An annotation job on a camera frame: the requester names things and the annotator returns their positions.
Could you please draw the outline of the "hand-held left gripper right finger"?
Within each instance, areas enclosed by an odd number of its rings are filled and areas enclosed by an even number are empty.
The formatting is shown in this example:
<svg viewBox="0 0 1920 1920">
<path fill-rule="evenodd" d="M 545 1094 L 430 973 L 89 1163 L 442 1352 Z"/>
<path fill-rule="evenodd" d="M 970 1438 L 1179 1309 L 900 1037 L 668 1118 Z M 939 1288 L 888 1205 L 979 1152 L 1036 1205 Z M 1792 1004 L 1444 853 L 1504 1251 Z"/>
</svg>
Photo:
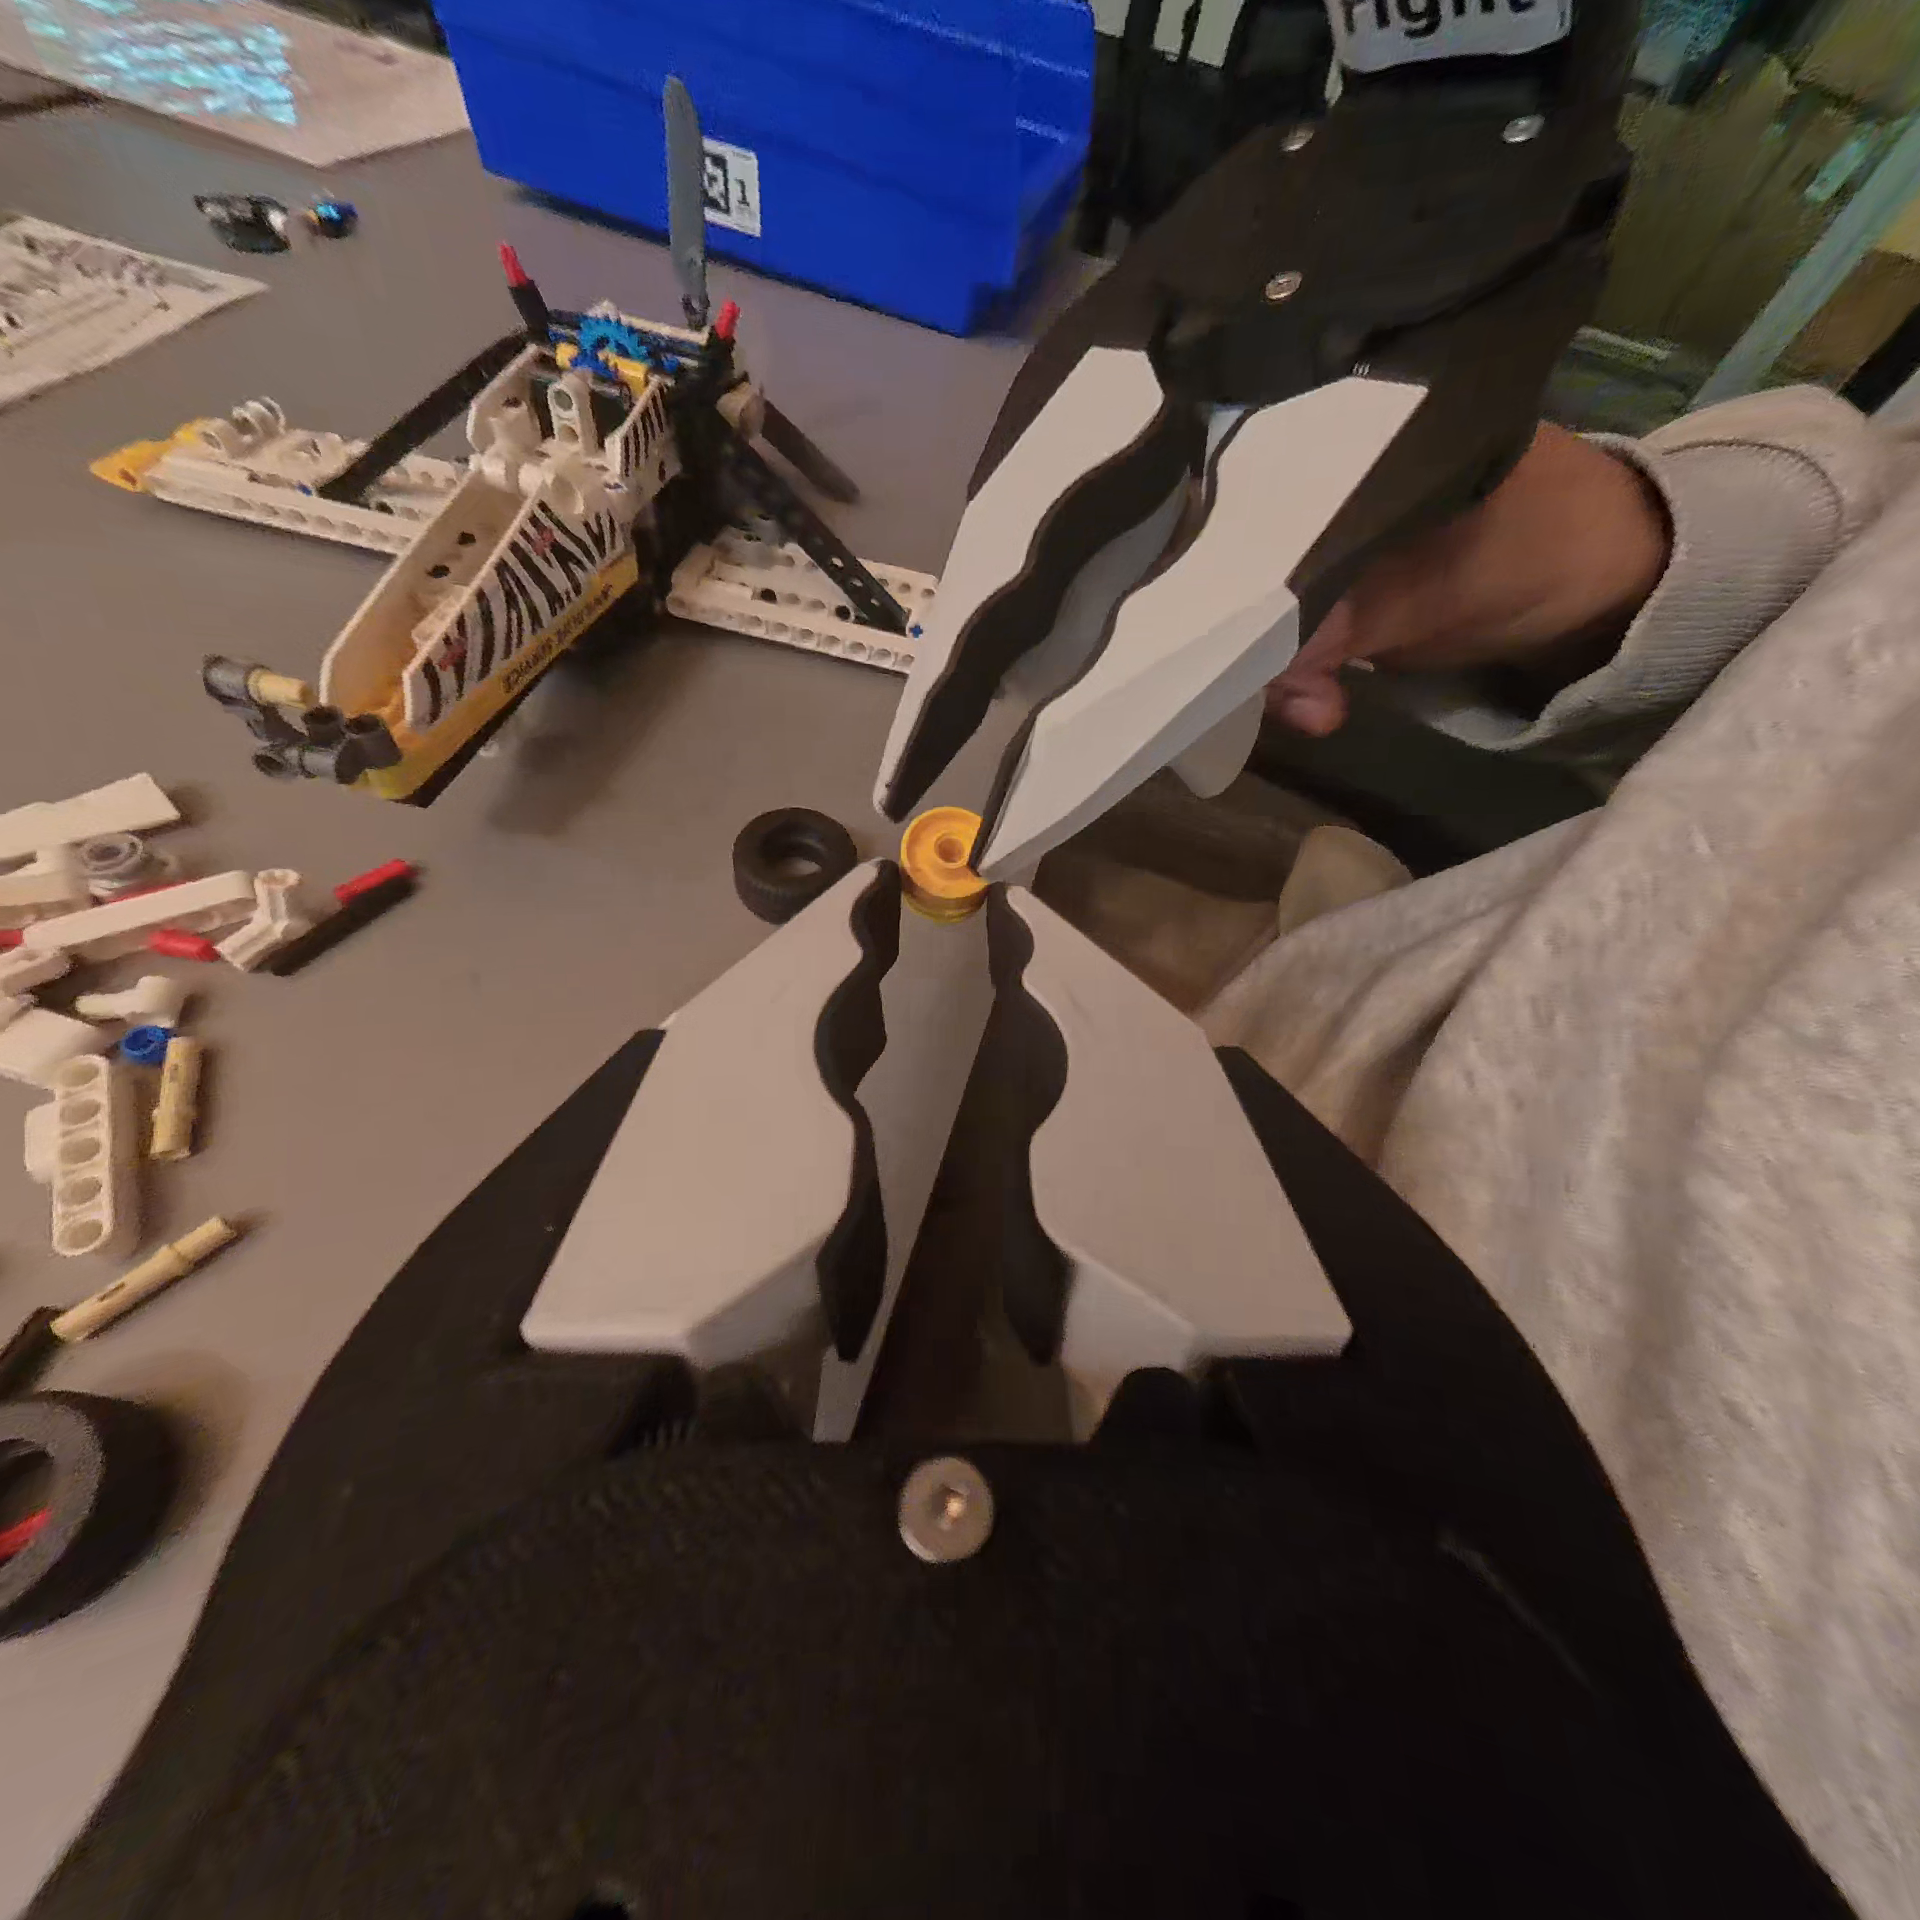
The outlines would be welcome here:
<svg viewBox="0 0 1920 1920">
<path fill-rule="evenodd" d="M 1354 1320 L 1193 1020 L 1025 886 L 993 888 L 993 983 L 1027 1356 L 1074 1395 L 1340 1356 Z"/>
</svg>

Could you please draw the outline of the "person's grey hoodie torso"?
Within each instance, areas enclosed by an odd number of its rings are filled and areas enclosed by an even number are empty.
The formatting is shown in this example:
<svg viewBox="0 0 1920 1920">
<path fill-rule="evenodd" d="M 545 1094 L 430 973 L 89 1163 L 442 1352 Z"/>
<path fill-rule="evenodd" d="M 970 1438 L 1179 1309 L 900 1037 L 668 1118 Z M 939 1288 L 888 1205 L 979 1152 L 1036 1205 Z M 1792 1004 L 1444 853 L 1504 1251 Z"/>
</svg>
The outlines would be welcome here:
<svg viewBox="0 0 1920 1920">
<path fill-rule="evenodd" d="M 1835 563 L 1596 811 L 1213 997 L 1500 1300 L 1763 1783 L 1916 1916 L 1916 548 Z"/>
</svg>

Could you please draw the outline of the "person's right hand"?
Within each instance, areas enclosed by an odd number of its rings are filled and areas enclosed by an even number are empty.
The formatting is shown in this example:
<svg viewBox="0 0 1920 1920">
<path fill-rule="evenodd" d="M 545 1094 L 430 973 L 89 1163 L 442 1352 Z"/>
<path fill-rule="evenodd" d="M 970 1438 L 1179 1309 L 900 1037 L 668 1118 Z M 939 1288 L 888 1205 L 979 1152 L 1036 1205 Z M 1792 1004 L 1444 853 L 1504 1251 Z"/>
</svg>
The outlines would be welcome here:
<svg viewBox="0 0 1920 1920">
<path fill-rule="evenodd" d="M 1673 524 L 1638 467 L 1558 422 L 1538 422 L 1506 478 L 1470 509 L 1372 560 L 1265 711 L 1330 735 L 1354 667 L 1390 674 L 1515 674 L 1558 691 L 1606 659 L 1657 589 Z"/>
</svg>

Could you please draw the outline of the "pile of loose lego pieces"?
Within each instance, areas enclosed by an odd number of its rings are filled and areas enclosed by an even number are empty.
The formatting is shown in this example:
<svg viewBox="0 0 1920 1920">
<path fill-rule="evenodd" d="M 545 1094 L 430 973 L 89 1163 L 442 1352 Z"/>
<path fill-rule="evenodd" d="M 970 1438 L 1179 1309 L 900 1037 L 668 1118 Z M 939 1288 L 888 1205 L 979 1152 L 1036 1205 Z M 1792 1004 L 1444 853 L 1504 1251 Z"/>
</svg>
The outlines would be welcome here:
<svg viewBox="0 0 1920 1920">
<path fill-rule="evenodd" d="M 195 1155 L 217 979 L 293 975 L 408 901 L 387 860 L 308 888 L 290 869 L 190 870 L 185 808 L 150 774 L 4 804 L 3 1069 L 35 1103 L 20 1158 L 53 1258 L 109 1260 L 142 1236 L 148 1165 Z"/>
</svg>

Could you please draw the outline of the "tan lego pin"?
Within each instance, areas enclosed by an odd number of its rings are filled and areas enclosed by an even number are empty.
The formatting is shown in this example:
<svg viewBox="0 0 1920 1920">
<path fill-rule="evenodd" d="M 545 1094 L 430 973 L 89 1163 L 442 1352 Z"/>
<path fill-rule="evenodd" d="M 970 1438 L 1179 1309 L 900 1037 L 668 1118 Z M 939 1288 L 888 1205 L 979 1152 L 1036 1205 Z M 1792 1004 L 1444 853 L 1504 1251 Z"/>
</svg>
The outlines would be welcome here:
<svg viewBox="0 0 1920 1920">
<path fill-rule="evenodd" d="M 227 1216 L 213 1216 L 200 1222 L 196 1229 L 163 1243 L 153 1255 L 137 1262 L 108 1286 L 58 1311 L 48 1326 L 50 1336 L 65 1346 L 78 1346 L 105 1332 L 157 1299 L 165 1288 L 200 1272 L 241 1236 L 242 1224 Z"/>
</svg>

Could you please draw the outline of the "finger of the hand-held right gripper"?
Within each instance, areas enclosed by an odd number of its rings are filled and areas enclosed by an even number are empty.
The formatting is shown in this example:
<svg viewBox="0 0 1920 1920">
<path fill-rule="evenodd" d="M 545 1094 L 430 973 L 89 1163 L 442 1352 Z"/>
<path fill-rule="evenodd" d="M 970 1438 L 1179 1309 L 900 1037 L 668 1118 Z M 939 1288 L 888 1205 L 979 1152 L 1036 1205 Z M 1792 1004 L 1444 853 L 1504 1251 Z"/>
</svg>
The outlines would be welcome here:
<svg viewBox="0 0 1920 1920">
<path fill-rule="evenodd" d="M 1161 564 L 1202 462 L 1202 413 L 1141 350 L 1088 350 L 957 524 L 881 757 L 876 806 L 922 808 L 1000 699 L 1021 718 L 1093 660 Z"/>
<path fill-rule="evenodd" d="M 1085 671 L 1032 720 L 976 847 L 986 880 L 1088 828 L 1283 671 L 1302 636 L 1294 572 L 1424 400 L 1414 382 L 1344 375 L 1237 420 L 1185 554 L 1120 600 Z"/>
</svg>

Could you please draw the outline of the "blue plastic bin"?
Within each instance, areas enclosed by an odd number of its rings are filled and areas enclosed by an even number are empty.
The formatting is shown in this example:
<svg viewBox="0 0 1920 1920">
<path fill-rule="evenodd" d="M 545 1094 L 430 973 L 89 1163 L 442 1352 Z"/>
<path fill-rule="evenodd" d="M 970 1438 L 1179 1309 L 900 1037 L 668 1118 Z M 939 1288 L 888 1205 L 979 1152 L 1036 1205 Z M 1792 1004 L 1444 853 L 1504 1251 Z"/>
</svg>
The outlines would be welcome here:
<svg viewBox="0 0 1920 1920">
<path fill-rule="evenodd" d="M 434 18 L 491 176 L 662 232 L 680 78 L 713 254 L 955 339 L 1013 308 L 1088 158 L 1088 4 L 442 2 Z"/>
</svg>

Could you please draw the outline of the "zebra sticker sheet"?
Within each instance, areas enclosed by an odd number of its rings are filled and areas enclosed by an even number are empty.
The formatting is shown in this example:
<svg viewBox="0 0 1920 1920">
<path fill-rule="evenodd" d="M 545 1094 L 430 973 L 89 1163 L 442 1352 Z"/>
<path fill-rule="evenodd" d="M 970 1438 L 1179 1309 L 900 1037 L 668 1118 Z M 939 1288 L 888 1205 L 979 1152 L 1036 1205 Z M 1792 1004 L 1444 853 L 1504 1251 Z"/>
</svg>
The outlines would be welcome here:
<svg viewBox="0 0 1920 1920">
<path fill-rule="evenodd" d="M 258 279 L 10 213 L 3 219 L 3 408 L 109 368 L 265 291 Z"/>
</svg>

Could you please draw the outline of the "black lego tyre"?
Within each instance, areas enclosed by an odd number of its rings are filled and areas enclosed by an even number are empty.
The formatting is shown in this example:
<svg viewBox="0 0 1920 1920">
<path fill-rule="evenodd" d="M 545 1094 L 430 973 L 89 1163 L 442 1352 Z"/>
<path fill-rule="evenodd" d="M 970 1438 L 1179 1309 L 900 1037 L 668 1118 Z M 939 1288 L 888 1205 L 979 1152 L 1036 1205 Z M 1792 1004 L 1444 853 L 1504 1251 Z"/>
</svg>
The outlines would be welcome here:
<svg viewBox="0 0 1920 1920">
<path fill-rule="evenodd" d="M 153 1548 L 179 1442 L 147 1403 L 65 1392 L 8 1402 L 3 1442 L 4 1466 L 45 1466 L 45 1518 L 4 1555 L 3 1638 L 18 1642 L 102 1597 Z"/>
<path fill-rule="evenodd" d="M 853 832 L 817 806 L 773 806 L 739 828 L 732 875 L 756 920 L 782 926 L 853 872 Z"/>
</svg>

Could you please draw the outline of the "zebra striped lego aircraft model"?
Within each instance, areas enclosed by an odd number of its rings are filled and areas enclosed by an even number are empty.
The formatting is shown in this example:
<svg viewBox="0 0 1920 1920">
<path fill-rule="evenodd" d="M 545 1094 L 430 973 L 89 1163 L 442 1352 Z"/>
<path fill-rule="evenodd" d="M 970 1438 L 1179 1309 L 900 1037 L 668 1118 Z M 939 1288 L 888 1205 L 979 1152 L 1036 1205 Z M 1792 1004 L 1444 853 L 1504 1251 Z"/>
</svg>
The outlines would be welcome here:
<svg viewBox="0 0 1920 1920">
<path fill-rule="evenodd" d="M 861 560 L 812 496 L 857 485 L 739 362 L 713 303 L 698 104 L 662 82 L 683 323 L 550 306 L 501 247 L 518 325 L 384 431 L 288 424 L 274 400 L 133 442 L 109 486 L 389 557 L 314 679 L 205 655 L 205 694 L 281 782 L 424 806 L 612 613 L 672 618 L 902 674 L 938 579 Z"/>
</svg>

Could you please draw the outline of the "yellow lego wheel hub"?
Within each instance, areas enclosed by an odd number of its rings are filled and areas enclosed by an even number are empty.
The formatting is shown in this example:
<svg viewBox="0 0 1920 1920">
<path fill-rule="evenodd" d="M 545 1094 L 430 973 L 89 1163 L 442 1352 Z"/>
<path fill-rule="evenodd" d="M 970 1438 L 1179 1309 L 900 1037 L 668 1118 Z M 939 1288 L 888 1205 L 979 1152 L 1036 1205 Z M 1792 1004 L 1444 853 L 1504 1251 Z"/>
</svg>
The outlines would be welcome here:
<svg viewBox="0 0 1920 1920">
<path fill-rule="evenodd" d="M 941 804 L 917 813 L 900 832 L 898 872 L 902 902 L 925 920 L 966 920 L 982 904 L 989 884 L 974 866 L 981 815 Z"/>
</svg>

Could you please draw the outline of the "person's right forearm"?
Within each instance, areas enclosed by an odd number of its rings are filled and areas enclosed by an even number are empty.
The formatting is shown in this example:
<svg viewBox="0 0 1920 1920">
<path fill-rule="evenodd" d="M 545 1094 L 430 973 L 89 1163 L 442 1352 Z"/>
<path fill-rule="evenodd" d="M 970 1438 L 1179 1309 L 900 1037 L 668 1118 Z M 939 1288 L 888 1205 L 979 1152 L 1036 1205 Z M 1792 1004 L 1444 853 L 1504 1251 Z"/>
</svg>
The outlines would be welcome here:
<svg viewBox="0 0 1920 1920">
<path fill-rule="evenodd" d="M 1716 403 L 1634 442 L 1669 560 L 1617 662 L 1656 708 L 1688 708 L 1907 488 L 1916 404 L 1859 411 L 1796 386 Z"/>
</svg>

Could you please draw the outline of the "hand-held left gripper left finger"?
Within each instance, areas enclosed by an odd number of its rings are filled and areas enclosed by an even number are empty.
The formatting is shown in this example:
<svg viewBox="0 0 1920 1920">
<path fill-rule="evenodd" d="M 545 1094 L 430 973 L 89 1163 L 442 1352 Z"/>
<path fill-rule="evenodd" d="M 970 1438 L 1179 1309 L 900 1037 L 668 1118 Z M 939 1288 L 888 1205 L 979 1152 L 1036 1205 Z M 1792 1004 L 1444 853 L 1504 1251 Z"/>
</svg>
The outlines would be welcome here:
<svg viewBox="0 0 1920 1920">
<path fill-rule="evenodd" d="M 889 1263 L 859 1085 L 884 1043 L 900 875 L 859 862 L 658 1030 L 518 1332 L 710 1372 L 854 1359 Z"/>
</svg>

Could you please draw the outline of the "printed paper leaflet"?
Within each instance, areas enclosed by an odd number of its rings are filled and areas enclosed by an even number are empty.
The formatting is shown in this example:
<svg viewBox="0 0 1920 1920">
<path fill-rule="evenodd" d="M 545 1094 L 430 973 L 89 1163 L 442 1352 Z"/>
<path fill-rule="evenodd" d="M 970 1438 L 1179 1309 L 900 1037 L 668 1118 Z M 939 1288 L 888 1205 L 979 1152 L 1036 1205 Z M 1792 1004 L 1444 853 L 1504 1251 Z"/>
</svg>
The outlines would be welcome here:
<svg viewBox="0 0 1920 1920">
<path fill-rule="evenodd" d="M 302 7 L 4 2 L 3 60 L 314 170 L 469 131 L 450 60 Z"/>
</svg>

